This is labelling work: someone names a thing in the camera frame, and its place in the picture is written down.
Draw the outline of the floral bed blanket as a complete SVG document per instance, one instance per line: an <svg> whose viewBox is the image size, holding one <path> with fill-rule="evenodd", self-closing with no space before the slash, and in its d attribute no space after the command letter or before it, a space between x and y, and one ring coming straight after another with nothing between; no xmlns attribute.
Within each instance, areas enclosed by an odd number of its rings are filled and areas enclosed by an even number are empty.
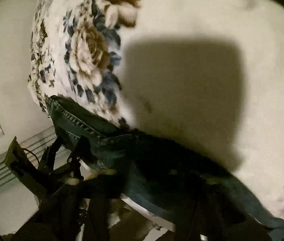
<svg viewBox="0 0 284 241"><path fill-rule="evenodd" d="M273 0L37 0L28 89L205 150L284 227L284 7Z"/></svg>

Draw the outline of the white radiator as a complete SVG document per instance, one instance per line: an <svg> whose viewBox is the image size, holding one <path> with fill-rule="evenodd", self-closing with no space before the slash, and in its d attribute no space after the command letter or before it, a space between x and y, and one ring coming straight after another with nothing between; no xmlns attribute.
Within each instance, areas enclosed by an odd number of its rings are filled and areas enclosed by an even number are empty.
<svg viewBox="0 0 284 241"><path fill-rule="evenodd" d="M54 127L19 143L14 137L8 150L0 155L0 187L17 179L31 188L42 181L42 172L52 170L54 158L69 153Z"/></svg>

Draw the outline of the dark blue denim jeans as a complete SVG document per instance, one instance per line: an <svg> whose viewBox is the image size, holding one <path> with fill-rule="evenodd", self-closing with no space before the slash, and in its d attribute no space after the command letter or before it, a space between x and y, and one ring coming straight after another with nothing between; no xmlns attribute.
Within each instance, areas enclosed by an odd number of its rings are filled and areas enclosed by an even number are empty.
<svg viewBox="0 0 284 241"><path fill-rule="evenodd" d="M173 222L177 240L284 240L284 220L202 150L115 126L69 98L48 97L46 106L64 145L90 169L114 170L117 190Z"/></svg>

